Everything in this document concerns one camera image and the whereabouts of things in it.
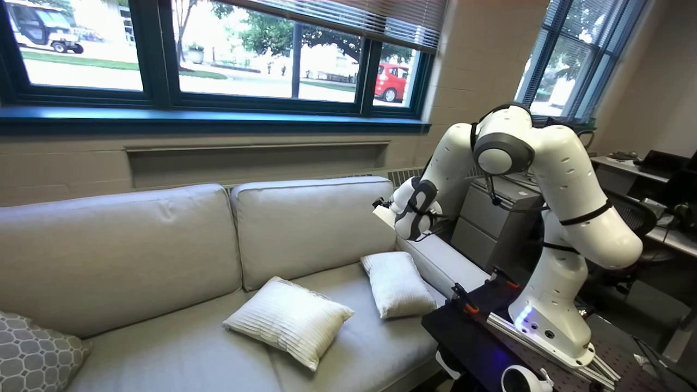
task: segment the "white wall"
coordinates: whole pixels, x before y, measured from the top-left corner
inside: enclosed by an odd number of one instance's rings
[[[592,151],[697,151],[697,3],[653,0]]]
[[[494,105],[513,97],[522,66],[539,29],[546,0],[452,0],[443,49],[437,54],[437,83],[424,119],[428,135],[211,135],[211,138],[29,138],[0,139],[0,204],[72,198],[132,190],[125,149],[215,149],[279,144],[365,144],[388,141],[382,168],[423,165],[452,121],[477,119]],[[344,175],[350,168],[319,164],[302,177]]]

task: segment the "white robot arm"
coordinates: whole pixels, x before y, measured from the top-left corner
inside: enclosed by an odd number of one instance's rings
[[[622,223],[599,187],[578,138],[566,126],[531,126],[516,105],[491,108],[475,123],[454,123],[440,139],[420,178],[401,186],[382,219],[403,237],[417,237],[432,225],[437,201],[452,191],[450,178],[466,171],[485,178],[528,171],[548,208],[543,249],[538,266],[508,308],[513,329],[533,347],[577,367],[594,360],[590,329],[575,308],[587,266],[585,259],[621,269],[632,266],[641,241]]]

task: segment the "white pillow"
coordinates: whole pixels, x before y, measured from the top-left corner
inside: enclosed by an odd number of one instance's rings
[[[318,371],[321,355],[350,314],[352,310],[339,303],[272,276],[221,325],[284,350],[309,371]]]
[[[370,278],[371,301],[382,319],[423,316],[435,301],[420,278],[408,252],[374,252],[362,256]]]

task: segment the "car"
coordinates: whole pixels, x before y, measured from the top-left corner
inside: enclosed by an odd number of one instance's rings
[[[388,103],[401,103],[404,97],[404,86],[408,79],[408,67],[403,64],[379,64],[374,81],[374,97]]]
[[[23,0],[3,0],[17,45],[83,54],[80,36],[63,9]]]

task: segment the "grass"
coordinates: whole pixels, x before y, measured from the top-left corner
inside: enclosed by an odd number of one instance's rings
[[[139,70],[136,64],[92,59],[92,56],[78,56],[78,54],[22,49],[22,56],[28,61],[64,64],[64,66],[76,66],[76,67]],[[193,77],[193,79],[215,79],[215,81],[227,79],[220,71],[207,71],[207,70],[180,70],[180,71],[185,71],[187,77]]]

